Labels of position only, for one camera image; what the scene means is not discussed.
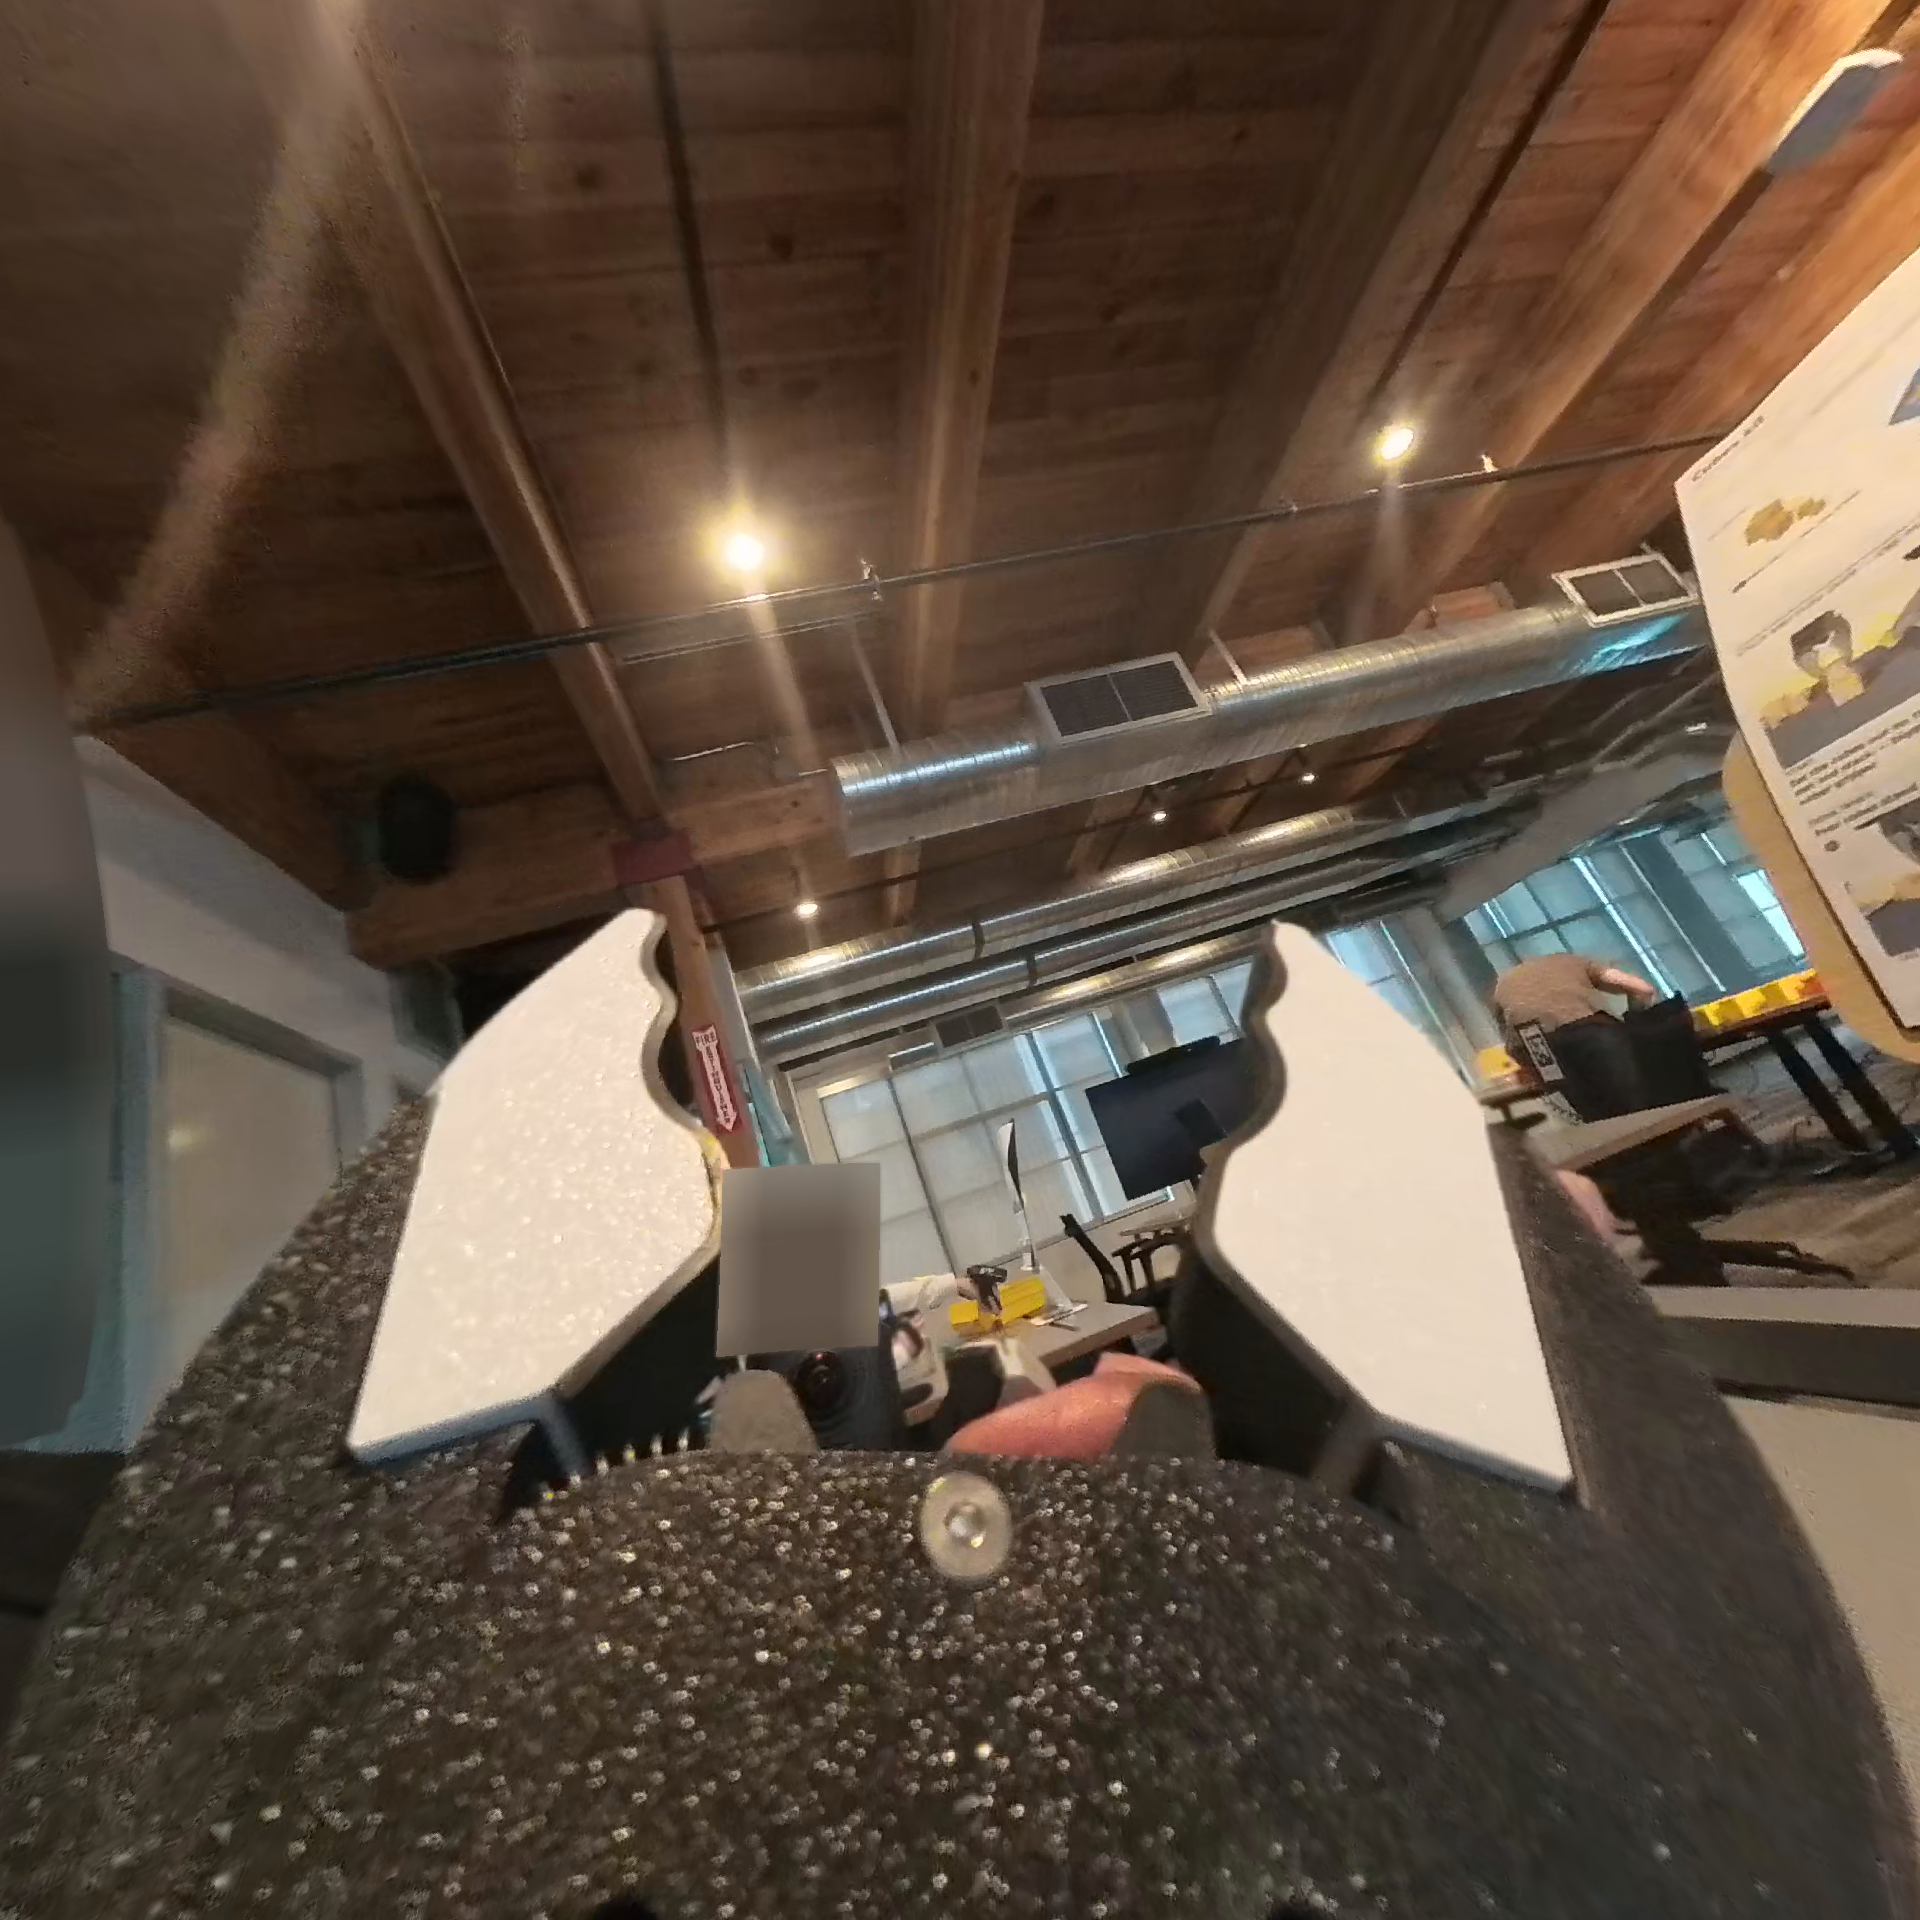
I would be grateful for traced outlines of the printed instruction sheet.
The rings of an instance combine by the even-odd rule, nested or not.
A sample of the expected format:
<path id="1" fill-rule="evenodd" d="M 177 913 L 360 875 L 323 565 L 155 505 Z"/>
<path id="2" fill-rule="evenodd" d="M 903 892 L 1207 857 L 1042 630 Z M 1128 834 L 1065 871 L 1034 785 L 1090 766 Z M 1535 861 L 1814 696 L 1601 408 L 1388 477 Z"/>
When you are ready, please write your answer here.
<path id="1" fill-rule="evenodd" d="M 1748 751 L 1916 1026 L 1916 257 L 1677 486 Z"/>

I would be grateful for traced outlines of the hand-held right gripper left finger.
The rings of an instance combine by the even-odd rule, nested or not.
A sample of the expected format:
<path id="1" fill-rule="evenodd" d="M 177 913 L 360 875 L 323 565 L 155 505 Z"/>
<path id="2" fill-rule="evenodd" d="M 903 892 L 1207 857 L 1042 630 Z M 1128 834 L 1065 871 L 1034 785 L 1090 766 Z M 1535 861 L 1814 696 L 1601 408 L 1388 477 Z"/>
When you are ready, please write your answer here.
<path id="1" fill-rule="evenodd" d="M 568 1398 L 713 1262 L 707 1133 L 661 1074 L 661 942 L 661 913 L 617 913 L 434 1079 L 355 1462 L 568 1431 Z"/>

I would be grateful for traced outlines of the wooden top table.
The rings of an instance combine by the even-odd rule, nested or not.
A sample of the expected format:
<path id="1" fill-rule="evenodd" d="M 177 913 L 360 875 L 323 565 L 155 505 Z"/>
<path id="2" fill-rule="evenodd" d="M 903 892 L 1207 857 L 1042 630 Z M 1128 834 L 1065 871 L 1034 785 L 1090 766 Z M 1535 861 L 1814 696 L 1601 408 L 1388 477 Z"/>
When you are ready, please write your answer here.
<path id="1" fill-rule="evenodd" d="M 1800 1103 L 1811 1111 L 1831 1144 L 1851 1161 L 1914 1167 L 1916 1127 L 1897 1111 L 1895 1096 L 1870 1077 L 1866 1062 L 1838 1033 L 1830 1006 L 1788 1008 L 1728 1033 L 1700 1033 L 1706 1056 L 1754 1045 L 1770 1051 Z"/>

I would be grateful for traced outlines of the white blue ceiling box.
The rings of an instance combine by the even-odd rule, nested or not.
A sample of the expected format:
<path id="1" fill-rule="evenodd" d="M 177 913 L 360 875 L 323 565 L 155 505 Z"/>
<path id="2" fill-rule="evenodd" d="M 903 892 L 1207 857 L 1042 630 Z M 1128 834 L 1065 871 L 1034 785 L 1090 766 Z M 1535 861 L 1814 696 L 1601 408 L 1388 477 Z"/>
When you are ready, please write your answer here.
<path id="1" fill-rule="evenodd" d="M 1904 72 L 1906 58 L 1895 46 L 1866 46 L 1836 61 L 1817 85 L 1790 110 L 1761 173 L 1786 180 L 1827 160 L 1855 129 L 1859 117 Z"/>

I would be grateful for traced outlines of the row of yellow bins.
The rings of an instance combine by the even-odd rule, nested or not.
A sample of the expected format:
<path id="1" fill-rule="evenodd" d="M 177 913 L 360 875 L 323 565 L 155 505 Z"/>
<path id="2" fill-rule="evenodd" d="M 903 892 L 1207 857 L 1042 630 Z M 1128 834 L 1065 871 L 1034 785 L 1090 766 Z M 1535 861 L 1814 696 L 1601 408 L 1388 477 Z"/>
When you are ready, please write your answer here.
<path id="1" fill-rule="evenodd" d="M 1692 1026 L 1695 1033 L 1725 1033 L 1725 1031 L 1751 1026 L 1756 1019 L 1770 1019 L 1776 1014 L 1788 1014 L 1788 1008 L 1827 1014 L 1830 1006 L 1831 1003 L 1822 989 L 1822 980 L 1811 968 L 1800 968 L 1734 996 L 1695 1003 Z"/>

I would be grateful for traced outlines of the large black monitor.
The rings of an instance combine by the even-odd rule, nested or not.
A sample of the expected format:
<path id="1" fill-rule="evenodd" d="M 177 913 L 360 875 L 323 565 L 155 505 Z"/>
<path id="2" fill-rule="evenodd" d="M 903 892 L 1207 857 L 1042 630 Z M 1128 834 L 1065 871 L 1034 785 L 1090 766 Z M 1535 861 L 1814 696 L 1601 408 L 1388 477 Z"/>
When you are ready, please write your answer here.
<path id="1" fill-rule="evenodd" d="M 1228 1141 L 1261 1100 L 1244 1039 L 1198 1039 L 1087 1091 L 1087 1111 L 1128 1199 L 1202 1179 L 1202 1151 Z"/>

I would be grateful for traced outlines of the black ceiling pipe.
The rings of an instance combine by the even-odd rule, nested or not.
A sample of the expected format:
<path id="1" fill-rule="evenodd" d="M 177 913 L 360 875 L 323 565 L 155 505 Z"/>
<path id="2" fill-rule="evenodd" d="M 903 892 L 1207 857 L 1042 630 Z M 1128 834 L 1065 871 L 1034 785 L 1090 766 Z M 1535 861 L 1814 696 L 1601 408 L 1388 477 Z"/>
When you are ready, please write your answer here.
<path id="1" fill-rule="evenodd" d="M 459 673 L 504 669 L 516 661 L 558 661 L 565 653 L 583 653 L 587 646 L 619 649 L 627 641 L 637 641 L 643 655 L 665 655 L 665 660 L 685 653 L 711 653 L 747 641 L 755 636 L 755 616 L 773 616 L 779 633 L 807 633 L 814 625 L 829 625 L 847 616 L 889 609 L 901 597 L 931 587 L 1104 562 L 1104 558 L 1156 552 L 1168 545 L 1194 545 L 1194 541 L 1215 545 L 1215 541 L 1232 541 L 1241 533 L 1268 533 L 1268 531 L 1292 533 L 1305 522 L 1318 522 L 1330 518 L 1359 518 L 1383 505 L 1405 505 L 1411 499 L 1506 488 L 1515 484 L 1565 479 L 1571 472 L 1585 472 L 1598 467 L 1651 461 L 1658 456 L 1700 453 L 1720 443 L 1728 431 L 1729 425 L 1713 425 L 1688 436 L 1663 436 L 1629 446 L 1593 446 L 1565 456 L 1540 456 L 1515 467 L 1477 467 L 1477 470 L 1450 470 L 1415 479 L 1398 477 L 1398 479 L 1379 479 L 1369 488 L 1354 488 L 1326 499 L 1285 499 L 1283 505 L 1244 511 L 1235 518 L 1207 518 L 1194 522 L 1142 528 L 1128 533 L 1100 533 L 1100 537 L 1065 541 L 1048 546 L 983 553 L 942 568 L 911 568 L 890 575 L 867 571 L 859 579 L 843 579 L 826 583 L 738 595 L 687 610 L 611 619 L 602 625 L 584 625 L 568 633 L 504 636 L 481 646 L 459 646 L 449 653 L 381 660 L 357 669 L 304 673 L 270 684 L 217 685 L 173 700 L 139 700 L 139 704 L 124 700 L 95 715 L 86 715 L 76 725 L 76 733 L 103 738 L 113 729 L 167 727 L 207 715 L 244 715 L 251 707 L 305 704 L 305 700 L 327 700 L 357 689 L 378 689 L 378 685 L 411 685 L 425 678 L 449 678 Z"/>

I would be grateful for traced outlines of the black office chair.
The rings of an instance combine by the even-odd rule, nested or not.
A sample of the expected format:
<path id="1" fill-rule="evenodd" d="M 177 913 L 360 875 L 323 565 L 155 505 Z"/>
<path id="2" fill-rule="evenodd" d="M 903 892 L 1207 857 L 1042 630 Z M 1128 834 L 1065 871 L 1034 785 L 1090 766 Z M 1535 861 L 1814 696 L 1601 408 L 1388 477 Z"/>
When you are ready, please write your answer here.
<path id="1" fill-rule="evenodd" d="M 1190 1244 L 1182 1223 L 1159 1223 L 1153 1229 L 1139 1229 L 1125 1237 L 1116 1249 L 1100 1249 L 1076 1212 L 1062 1212 L 1062 1228 L 1070 1237 L 1070 1244 L 1077 1244 L 1077 1249 L 1087 1253 L 1107 1305 L 1148 1307 L 1156 1315 L 1168 1310 L 1172 1276 L 1159 1273 L 1156 1262 L 1162 1253 L 1182 1262 Z"/>
<path id="2" fill-rule="evenodd" d="M 1582 1121 L 1720 1096 L 1682 996 L 1551 1026 L 1542 1043 Z"/>

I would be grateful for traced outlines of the person's left hand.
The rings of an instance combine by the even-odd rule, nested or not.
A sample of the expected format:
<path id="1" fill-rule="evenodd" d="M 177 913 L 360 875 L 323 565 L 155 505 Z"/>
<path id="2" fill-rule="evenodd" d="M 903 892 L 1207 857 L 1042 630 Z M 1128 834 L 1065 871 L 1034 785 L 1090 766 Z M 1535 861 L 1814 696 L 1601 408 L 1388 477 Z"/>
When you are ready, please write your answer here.
<path id="1" fill-rule="evenodd" d="M 1095 1373 L 963 1425 L 948 1455 L 983 1458 L 1215 1458 L 1215 1411 L 1180 1367 L 1104 1351 Z"/>

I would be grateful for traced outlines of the grey office desk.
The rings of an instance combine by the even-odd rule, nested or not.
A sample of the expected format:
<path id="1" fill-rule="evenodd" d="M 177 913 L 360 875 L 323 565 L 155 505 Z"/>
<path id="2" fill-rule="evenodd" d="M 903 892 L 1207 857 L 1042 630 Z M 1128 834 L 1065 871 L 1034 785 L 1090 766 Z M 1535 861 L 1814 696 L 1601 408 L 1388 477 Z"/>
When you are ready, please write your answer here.
<path id="1" fill-rule="evenodd" d="M 951 1303 L 942 1297 L 928 1307 L 917 1297 L 894 1297 L 890 1292 L 885 1303 L 903 1321 L 917 1315 L 924 1343 L 934 1351 L 951 1351 L 955 1347 L 972 1347 L 985 1338 L 985 1333 L 955 1333 L 951 1329 Z M 1095 1355 L 1104 1348 L 1123 1347 L 1125 1338 L 1142 1338 L 1162 1333 L 1162 1320 L 1148 1305 L 1076 1305 L 1070 1310 L 1053 1310 L 1052 1320 L 1021 1320 L 1010 1329 L 1010 1338 L 1022 1343 L 1034 1355 L 1048 1367 L 1076 1363 L 1082 1355 Z"/>
<path id="2" fill-rule="evenodd" d="M 1761 1170 L 1768 1151 L 1729 1096 L 1657 1103 L 1623 1119 L 1565 1121 L 1547 1094 L 1492 1086 L 1477 1094 L 1488 1121 L 1506 1197 L 1551 1173 L 1582 1173 L 1598 1186 L 1658 1186 L 1720 1197 L 1725 1179 Z"/>

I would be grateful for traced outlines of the black wall speaker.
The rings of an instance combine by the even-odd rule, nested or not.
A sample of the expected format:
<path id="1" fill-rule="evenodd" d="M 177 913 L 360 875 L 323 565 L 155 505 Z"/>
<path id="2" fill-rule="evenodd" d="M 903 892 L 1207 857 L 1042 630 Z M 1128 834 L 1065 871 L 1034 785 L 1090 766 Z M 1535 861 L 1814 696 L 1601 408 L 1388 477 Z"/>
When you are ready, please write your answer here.
<path id="1" fill-rule="evenodd" d="M 425 774 L 396 774 L 371 806 L 371 853 L 397 882 L 449 875 L 459 853 L 459 806 Z"/>

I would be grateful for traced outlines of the slim silver ventilation duct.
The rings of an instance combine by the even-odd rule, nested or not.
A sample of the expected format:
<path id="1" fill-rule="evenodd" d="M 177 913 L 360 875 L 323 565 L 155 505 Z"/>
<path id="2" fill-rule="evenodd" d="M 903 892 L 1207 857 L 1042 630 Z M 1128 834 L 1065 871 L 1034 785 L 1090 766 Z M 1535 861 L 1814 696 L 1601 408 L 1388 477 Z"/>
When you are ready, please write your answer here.
<path id="1" fill-rule="evenodd" d="M 1411 810 L 1400 801 L 1311 810 L 1261 828 L 1142 857 L 1107 873 L 1076 879 L 1043 900 L 948 925 L 863 934 L 740 972 L 733 980 L 738 1003 L 752 1026 L 766 1026 L 847 1003 L 859 992 L 978 966 L 1006 951 L 1112 925 L 1148 907 L 1198 900 L 1228 882 L 1296 873 L 1326 857 L 1441 828 L 1456 817 L 1460 810 Z"/>

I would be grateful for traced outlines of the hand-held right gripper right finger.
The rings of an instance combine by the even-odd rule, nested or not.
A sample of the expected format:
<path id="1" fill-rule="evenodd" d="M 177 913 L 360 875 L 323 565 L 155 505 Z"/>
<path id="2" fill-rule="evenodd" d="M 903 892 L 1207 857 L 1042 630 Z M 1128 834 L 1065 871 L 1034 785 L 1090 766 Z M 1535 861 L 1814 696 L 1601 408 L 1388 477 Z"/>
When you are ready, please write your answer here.
<path id="1" fill-rule="evenodd" d="M 1501 1170 L 1471 1091 L 1309 931 L 1261 937 L 1257 1103 L 1215 1150 L 1175 1347 L 1232 1458 L 1356 1488 L 1383 1443 L 1573 1484 Z"/>

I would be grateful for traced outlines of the large silver ventilation duct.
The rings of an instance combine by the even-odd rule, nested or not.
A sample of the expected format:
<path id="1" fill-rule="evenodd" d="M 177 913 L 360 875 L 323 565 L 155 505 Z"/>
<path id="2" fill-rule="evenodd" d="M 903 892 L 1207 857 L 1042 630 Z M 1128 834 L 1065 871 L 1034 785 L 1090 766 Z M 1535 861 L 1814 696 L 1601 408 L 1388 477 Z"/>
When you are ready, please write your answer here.
<path id="1" fill-rule="evenodd" d="M 1268 753 L 1436 721 L 1695 653 L 1702 606 L 1591 625 L 1567 595 L 1411 636 L 1383 636 L 1202 685 L 1209 711 L 1159 727 L 1052 742 L 1021 721 L 963 727 L 833 760 L 833 822 L 850 853 L 917 846 L 1056 806 L 1156 787 Z"/>

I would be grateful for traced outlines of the white ceiling vent grille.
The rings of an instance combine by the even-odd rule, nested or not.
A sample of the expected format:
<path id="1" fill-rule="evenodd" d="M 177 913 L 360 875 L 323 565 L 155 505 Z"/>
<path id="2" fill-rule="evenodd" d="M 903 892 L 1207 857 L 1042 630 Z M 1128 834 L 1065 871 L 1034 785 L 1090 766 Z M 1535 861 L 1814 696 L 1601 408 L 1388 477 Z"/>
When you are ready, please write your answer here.
<path id="1" fill-rule="evenodd" d="M 1207 715 L 1215 704 L 1187 660 L 1142 655 L 1027 684 L 1043 738 L 1070 744 Z"/>
<path id="2" fill-rule="evenodd" d="M 1695 606 L 1692 579 L 1658 552 L 1552 571 L 1551 581 L 1598 630 Z"/>

